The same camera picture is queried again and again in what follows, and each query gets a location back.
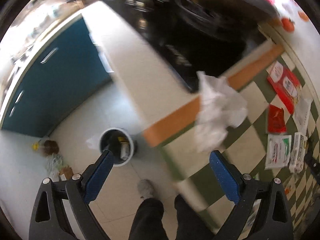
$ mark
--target metal bolt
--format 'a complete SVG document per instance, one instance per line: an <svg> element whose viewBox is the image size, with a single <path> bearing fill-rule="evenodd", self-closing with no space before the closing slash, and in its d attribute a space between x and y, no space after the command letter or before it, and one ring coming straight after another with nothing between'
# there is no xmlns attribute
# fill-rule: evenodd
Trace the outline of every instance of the metal bolt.
<svg viewBox="0 0 320 240"><path fill-rule="evenodd" d="M281 183L281 180L279 178L274 178L273 181L276 183L276 184L280 184Z"/></svg>
<svg viewBox="0 0 320 240"><path fill-rule="evenodd" d="M48 184L49 182L50 182L50 179L49 179L49 178L45 178L45 179L42 181L43 184Z"/></svg>
<svg viewBox="0 0 320 240"><path fill-rule="evenodd" d="M80 179L80 177L81 177L80 174L75 174L75 175L72 176L72 179L73 180L78 180L78 179Z"/></svg>
<svg viewBox="0 0 320 240"><path fill-rule="evenodd" d="M250 174L243 174L243 178L245 179L245 180L250 180L251 179L251 176L250 176Z"/></svg>

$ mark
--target black stove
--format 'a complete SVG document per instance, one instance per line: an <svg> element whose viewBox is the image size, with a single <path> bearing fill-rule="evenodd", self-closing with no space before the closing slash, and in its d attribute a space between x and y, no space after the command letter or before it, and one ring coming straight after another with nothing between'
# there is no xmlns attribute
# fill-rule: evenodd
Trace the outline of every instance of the black stove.
<svg viewBox="0 0 320 240"><path fill-rule="evenodd" d="M218 77L266 38L244 20L207 11L190 0L103 0L165 59L189 92L196 71Z"/></svg>

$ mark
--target blue cabinet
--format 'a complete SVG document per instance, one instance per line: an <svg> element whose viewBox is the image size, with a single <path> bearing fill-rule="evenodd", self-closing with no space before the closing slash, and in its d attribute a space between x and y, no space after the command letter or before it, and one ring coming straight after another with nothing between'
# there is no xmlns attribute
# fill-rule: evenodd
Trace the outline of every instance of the blue cabinet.
<svg viewBox="0 0 320 240"><path fill-rule="evenodd" d="M2 129L48 135L110 80L81 18L54 39L26 72Z"/></svg>

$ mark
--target gray shoe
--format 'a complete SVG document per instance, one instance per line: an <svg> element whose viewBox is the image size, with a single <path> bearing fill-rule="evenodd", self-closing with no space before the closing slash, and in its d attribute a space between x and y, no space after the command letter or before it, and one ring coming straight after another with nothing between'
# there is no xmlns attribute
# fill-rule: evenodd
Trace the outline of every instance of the gray shoe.
<svg viewBox="0 0 320 240"><path fill-rule="evenodd" d="M138 182L138 192L143 199L155 198L155 188L148 179L143 179Z"/></svg>

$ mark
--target silver handle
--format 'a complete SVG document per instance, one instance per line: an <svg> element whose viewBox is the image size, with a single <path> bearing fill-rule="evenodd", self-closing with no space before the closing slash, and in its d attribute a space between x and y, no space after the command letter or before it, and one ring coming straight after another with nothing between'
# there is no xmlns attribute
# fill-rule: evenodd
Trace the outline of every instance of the silver handle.
<svg viewBox="0 0 320 240"><path fill-rule="evenodd" d="M40 63L41 63L41 64L46 63L46 62L48 61L48 59L51 58L52 55L57 52L57 50L58 50L58 47L55 47L53 50L51 50L51 51L49 52L49 54L48 54L47 56L45 56L45 58L44 58Z"/></svg>
<svg viewBox="0 0 320 240"><path fill-rule="evenodd" d="M24 90L22 90L22 91L20 92L20 94L19 94L18 97L17 97L17 100L16 100L15 104L20 101L20 99L21 99L21 97L22 97L22 95L23 95L23 92L24 92Z"/></svg>
<svg viewBox="0 0 320 240"><path fill-rule="evenodd" d="M11 116L13 115L13 112L14 112L15 109L16 109L16 106L14 106L14 107L11 109L11 112L10 112L9 117L11 117Z"/></svg>

